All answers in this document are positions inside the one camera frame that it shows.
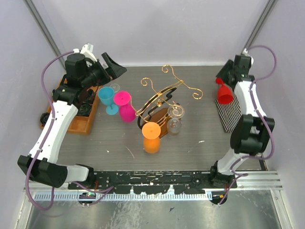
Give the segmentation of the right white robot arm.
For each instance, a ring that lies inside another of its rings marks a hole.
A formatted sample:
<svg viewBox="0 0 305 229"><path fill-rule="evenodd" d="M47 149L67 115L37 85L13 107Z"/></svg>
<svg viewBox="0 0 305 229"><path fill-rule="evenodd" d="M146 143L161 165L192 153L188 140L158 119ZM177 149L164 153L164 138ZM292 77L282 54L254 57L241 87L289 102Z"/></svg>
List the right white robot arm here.
<svg viewBox="0 0 305 229"><path fill-rule="evenodd" d="M228 60L217 74L230 86L241 108L241 117L230 138L230 149L223 158L216 161L210 169L209 183L215 188L233 183L236 169L247 159L258 159L268 143L273 143L273 118L263 111L257 93L256 82L249 74L253 59L246 54L238 54Z"/></svg>

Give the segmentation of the striped cloth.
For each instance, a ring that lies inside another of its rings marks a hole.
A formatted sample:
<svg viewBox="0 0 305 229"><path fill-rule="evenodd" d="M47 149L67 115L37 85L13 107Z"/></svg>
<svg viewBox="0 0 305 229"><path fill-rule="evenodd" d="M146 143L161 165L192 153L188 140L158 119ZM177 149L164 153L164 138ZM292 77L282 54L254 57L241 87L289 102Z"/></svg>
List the striped cloth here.
<svg viewBox="0 0 305 229"><path fill-rule="evenodd" d="M229 104L220 104L215 99L215 104L224 132L231 133L242 115L238 99L234 96L233 101Z"/></svg>

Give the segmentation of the clear wine glass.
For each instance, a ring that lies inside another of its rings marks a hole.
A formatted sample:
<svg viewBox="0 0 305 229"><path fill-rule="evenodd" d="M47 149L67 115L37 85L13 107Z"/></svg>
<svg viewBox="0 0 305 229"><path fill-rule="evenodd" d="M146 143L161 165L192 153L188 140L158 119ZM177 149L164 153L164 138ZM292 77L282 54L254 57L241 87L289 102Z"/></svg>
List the clear wine glass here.
<svg viewBox="0 0 305 229"><path fill-rule="evenodd" d="M117 83L111 84L110 87L114 90L115 93L120 90L120 86Z"/></svg>
<svg viewBox="0 0 305 229"><path fill-rule="evenodd" d="M182 128L181 118L184 116L184 108L179 104L171 105L167 110L167 114L170 118L167 122L168 133L178 135Z"/></svg>

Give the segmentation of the red plastic wine glass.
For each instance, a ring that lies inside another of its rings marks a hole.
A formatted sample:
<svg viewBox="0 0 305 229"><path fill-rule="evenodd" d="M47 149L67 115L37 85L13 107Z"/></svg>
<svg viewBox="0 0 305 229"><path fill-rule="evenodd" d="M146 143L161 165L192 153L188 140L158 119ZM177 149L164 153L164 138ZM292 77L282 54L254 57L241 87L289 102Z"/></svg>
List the red plastic wine glass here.
<svg viewBox="0 0 305 229"><path fill-rule="evenodd" d="M215 82L219 85L217 92L217 101L219 104L229 104L233 101L233 93L228 86L226 86L221 78L216 78Z"/></svg>

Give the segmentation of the orange plastic wine glass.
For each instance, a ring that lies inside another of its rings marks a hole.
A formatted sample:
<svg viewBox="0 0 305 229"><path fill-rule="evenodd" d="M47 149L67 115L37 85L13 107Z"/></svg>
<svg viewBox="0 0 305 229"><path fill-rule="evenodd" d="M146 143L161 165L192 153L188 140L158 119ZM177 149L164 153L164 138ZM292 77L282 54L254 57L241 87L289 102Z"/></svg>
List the orange plastic wine glass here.
<svg viewBox="0 0 305 229"><path fill-rule="evenodd" d="M154 154L160 149L160 126L155 122L147 122L142 128L143 148L145 152Z"/></svg>

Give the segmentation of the blue plastic wine glass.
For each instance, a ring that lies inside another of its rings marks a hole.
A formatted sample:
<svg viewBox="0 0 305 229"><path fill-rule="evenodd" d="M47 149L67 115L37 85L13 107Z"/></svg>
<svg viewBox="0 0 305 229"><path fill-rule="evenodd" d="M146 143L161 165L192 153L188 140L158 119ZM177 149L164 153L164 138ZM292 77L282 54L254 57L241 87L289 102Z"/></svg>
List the blue plastic wine glass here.
<svg viewBox="0 0 305 229"><path fill-rule="evenodd" d="M115 92L111 87L102 87L98 91L100 101L106 106L106 113L108 115L115 115L119 111L118 105L114 103Z"/></svg>

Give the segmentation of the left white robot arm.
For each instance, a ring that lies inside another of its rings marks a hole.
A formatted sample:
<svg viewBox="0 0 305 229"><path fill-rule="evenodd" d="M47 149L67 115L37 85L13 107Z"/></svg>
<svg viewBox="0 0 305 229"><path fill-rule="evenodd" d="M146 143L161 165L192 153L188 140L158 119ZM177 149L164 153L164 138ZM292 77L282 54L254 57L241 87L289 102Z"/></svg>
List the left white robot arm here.
<svg viewBox="0 0 305 229"><path fill-rule="evenodd" d="M20 156L18 166L26 175L26 183L35 181L59 188L65 183L78 182L84 189L95 185L94 169L76 164L58 165L58 154L68 127L88 98L88 90L103 86L123 75L127 69L116 63L107 53L99 60L84 52L68 52L65 61L66 74L58 88L48 96L51 112L42 133L27 156Z"/></svg>

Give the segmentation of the pink plastic wine glass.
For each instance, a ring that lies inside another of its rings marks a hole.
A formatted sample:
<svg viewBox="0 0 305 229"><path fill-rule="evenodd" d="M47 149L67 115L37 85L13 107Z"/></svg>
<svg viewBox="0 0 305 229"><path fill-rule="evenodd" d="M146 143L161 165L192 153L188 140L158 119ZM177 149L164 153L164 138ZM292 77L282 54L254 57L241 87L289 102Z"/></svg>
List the pink plastic wine glass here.
<svg viewBox="0 0 305 229"><path fill-rule="evenodd" d="M131 95L127 91L119 91L113 101L119 107L119 115L123 122L130 123L136 118L131 106Z"/></svg>

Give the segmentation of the gold wire glass rack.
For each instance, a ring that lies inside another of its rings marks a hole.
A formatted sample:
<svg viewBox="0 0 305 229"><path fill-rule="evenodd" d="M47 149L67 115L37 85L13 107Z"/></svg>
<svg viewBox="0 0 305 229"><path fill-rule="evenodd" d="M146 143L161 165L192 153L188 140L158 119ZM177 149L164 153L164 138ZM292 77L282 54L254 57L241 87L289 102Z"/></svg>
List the gold wire glass rack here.
<svg viewBox="0 0 305 229"><path fill-rule="evenodd" d="M184 80L178 78L175 73L174 73L174 68L169 65L166 64L162 67L162 72L163 73L168 73L169 69L171 69L172 71L172 75L177 79L177 82L174 84L171 84L165 88L163 88L160 91L157 91L154 89L153 86L153 81L148 78L148 77L144 77L141 79L141 85L142 86L147 86L148 82L150 82L150 86L151 89L155 92L155 95L150 98L145 104L144 106L135 111L135 115L138 117L137 120L137 125L138 127L142 130L143 126L147 123L147 122L155 122L157 123L160 128L161 128L161 133L159 135L159 138L162 138L163 136L165 136L166 134L168 134L167 131L167 122L169 121L169 116L167 114L167 112L165 112L159 120L154 121L153 119L156 118L156 113L154 112L155 109L157 109L158 107L161 107L163 104L167 104L169 107L171 105L175 105L178 104L176 102L172 102L169 103L169 100L172 100L172 93L181 85L184 85L185 87L187 87L190 90L194 90L193 92L193 98L196 100L200 100L203 97L203 91L199 88L193 88L193 87L189 87Z"/></svg>

